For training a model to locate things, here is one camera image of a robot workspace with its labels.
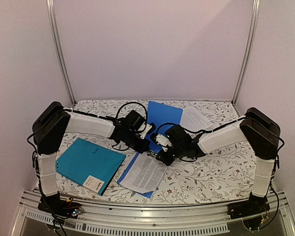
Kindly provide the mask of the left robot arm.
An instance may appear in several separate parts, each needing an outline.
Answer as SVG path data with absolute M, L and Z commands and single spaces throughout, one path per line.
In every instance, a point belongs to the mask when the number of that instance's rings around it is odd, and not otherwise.
M 52 102 L 32 126 L 33 139 L 29 142 L 34 147 L 33 166 L 41 192 L 46 198 L 44 205 L 52 213 L 60 213 L 62 200 L 56 196 L 56 155 L 66 133 L 97 135 L 123 142 L 128 148 L 138 153 L 149 150 L 150 141 L 146 136 L 154 127 L 147 122 L 147 117 L 132 110 L 125 117 L 102 117 L 95 114 L 68 109 L 59 102 Z

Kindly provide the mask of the blue ring binder folder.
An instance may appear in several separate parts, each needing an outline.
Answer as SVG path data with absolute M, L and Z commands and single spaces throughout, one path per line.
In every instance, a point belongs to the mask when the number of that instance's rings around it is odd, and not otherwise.
M 172 107 L 169 105 L 157 103 L 154 101 L 148 102 L 147 107 L 147 121 L 148 123 L 154 123 L 156 128 L 159 128 L 160 125 L 171 122 L 174 124 L 180 124 L 182 117 L 183 109 Z M 144 197 L 151 198 L 152 193 L 150 194 L 140 194 Z

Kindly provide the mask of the right arm base board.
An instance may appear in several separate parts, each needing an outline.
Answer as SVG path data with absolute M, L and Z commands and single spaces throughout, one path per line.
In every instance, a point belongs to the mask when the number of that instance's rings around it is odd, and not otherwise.
M 270 210 L 267 197 L 257 197 L 252 194 L 248 200 L 228 204 L 227 208 L 227 214 L 231 219 L 247 217 Z

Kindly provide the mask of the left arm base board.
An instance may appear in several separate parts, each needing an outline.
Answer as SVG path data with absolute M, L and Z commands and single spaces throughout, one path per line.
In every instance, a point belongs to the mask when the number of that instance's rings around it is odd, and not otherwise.
M 62 200 L 52 196 L 44 199 L 41 197 L 38 209 L 62 218 L 77 218 L 84 211 L 82 205 L 73 201 L 72 197 Z

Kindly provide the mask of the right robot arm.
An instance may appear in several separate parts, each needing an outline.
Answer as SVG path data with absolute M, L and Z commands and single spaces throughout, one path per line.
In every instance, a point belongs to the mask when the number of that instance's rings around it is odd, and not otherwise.
M 151 135 L 151 140 L 162 148 L 157 153 L 157 160 L 167 166 L 175 159 L 195 159 L 228 145 L 248 142 L 257 164 L 251 199 L 245 202 L 244 210 L 248 214 L 255 214 L 263 207 L 271 180 L 280 167 L 278 152 L 285 144 L 276 122 L 252 107 L 238 119 L 213 130 L 192 132 L 178 124 L 168 122 L 167 125 L 169 129 L 164 134 L 156 130 Z

